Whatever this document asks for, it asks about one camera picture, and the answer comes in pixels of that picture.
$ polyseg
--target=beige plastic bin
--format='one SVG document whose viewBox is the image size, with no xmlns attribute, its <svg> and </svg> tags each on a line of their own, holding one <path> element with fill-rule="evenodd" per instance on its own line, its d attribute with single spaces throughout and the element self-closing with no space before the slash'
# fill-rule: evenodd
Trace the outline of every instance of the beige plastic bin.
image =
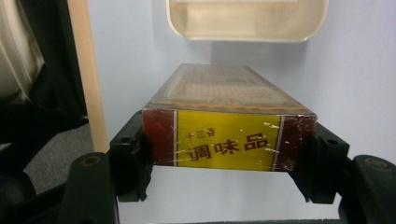
<svg viewBox="0 0 396 224">
<path fill-rule="evenodd" d="M 302 42 L 323 24 L 328 0 L 167 0 L 172 29 L 188 39 Z"/>
</svg>

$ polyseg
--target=wooden strip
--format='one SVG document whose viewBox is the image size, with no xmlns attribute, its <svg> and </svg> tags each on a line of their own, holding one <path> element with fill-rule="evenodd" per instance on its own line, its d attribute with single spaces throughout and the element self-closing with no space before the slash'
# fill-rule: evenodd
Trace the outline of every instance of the wooden strip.
<svg viewBox="0 0 396 224">
<path fill-rule="evenodd" d="M 105 116 L 87 0 L 68 0 L 94 150 L 107 152 Z"/>
</svg>

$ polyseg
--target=chinese character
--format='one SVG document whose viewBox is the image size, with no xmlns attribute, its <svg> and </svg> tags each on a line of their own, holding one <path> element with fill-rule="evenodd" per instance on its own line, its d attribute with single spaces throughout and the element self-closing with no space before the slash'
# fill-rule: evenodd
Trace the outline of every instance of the chinese character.
<svg viewBox="0 0 396 224">
<path fill-rule="evenodd" d="M 268 144 L 267 139 L 262 139 L 262 133 L 256 133 L 253 135 L 247 136 L 248 143 L 245 144 L 245 150 L 256 149 L 259 147 L 265 147 Z"/>
<path fill-rule="evenodd" d="M 197 133 L 197 138 L 203 138 L 204 136 L 204 131 L 198 131 Z"/>
<path fill-rule="evenodd" d="M 234 151 L 239 151 L 238 148 L 236 148 L 238 144 L 235 141 L 231 141 L 230 139 L 227 140 L 226 143 L 218 143 L 214 145 L 215 152 L 221 152 L 221 154 L 225 154 L 227 152 L 230 152 L 230 154 L 233 154 Z"/>
<path fill-rule="evenodd" d="M 186 137 L 190 138 L 190 141 L 192 140 L 192 138 L 194 137 L 194 134 L 189 133 L 189 135 L 187 135 Z"/>
<path fill-rule="evenodd" d="M 208 129 L 206 129 L 206 133 L 207 133 L 207 136 L 209 136 L 209 137 L 215 136 L 215 129 L 208 128 Z"/>
<path fill-rule="evenodd" d="M 208 145 L 194 147 L 193 151 L 187 153 L 187 155 L 190 156 L 192 161 L 198 161 L 200 158 L 212 158 Z"/>
</svg>

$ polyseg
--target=robotic claw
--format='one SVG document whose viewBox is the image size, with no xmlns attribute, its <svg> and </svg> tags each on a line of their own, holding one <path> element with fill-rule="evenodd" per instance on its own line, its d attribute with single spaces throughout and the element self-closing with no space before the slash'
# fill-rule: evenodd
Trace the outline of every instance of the robotic claw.
<svg viewBox="0 0 396 224">
<path fill-rule="evenodd" d="M 349 145 L 319 123 L 308 145 L 289 175 L 312 203 L 333 203 L 339 193 L 340 219 L 249 223 L 396 223 L 394 164 L 366 155 L 349 159 Z M 110 142 L 107 154 L 91 153 L 75 160 L 65 185 L 19 206 L 17 219 L 10 223 L 43 223 L 39 221 L 49 214 L 60 224 L 119 223 L 117 198 L 138 202 L 147 197 L 153 166 L 149 149 L 139 111 Z"/>
</svg>

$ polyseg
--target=beige fabric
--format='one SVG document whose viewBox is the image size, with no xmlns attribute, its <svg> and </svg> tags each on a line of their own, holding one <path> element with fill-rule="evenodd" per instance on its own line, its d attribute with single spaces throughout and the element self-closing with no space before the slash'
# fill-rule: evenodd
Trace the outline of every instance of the beige fabric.
<svg viewBox="0 0 396 224">
<path fill-rule="evenodd" d="M 18 0 L 0 1 L 0 102 L 28 99 L 44 64 Z"/>
</svg>

